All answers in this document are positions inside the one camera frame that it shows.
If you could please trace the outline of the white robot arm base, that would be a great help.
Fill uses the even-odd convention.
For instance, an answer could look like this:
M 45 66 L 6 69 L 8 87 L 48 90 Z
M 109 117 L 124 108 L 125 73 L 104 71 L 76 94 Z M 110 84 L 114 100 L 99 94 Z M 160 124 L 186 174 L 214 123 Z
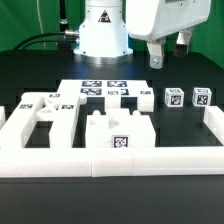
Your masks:
M 85 19 L 79 26 L 79 46 L 74 56 L 77 61 L 96 65 L 132 59 L 122 0 L 85 0 Z

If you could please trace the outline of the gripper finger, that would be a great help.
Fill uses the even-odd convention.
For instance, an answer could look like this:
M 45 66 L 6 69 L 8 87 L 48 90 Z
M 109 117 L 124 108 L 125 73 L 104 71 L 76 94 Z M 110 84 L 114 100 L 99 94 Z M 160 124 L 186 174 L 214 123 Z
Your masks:
M 159 38 L 147 42 L 147 47 L 150 55 L 150 67 L 153 69 L 161 69 L 164 62 L 164 45 L 165 38 Z
M 178 33 L 174 49 L 174 55 L 176 57 L 183 58 L 188 54 L 192 33 L 193 33 L 192 27 L 183 29 Z

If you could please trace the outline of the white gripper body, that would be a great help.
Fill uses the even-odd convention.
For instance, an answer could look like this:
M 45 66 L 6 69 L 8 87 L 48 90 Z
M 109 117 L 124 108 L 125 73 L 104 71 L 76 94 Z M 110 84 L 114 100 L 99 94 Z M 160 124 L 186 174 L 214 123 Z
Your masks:
M 206 21 L 211 0 L 126 0 L 126 27 L 134 39 L 153 41 Z

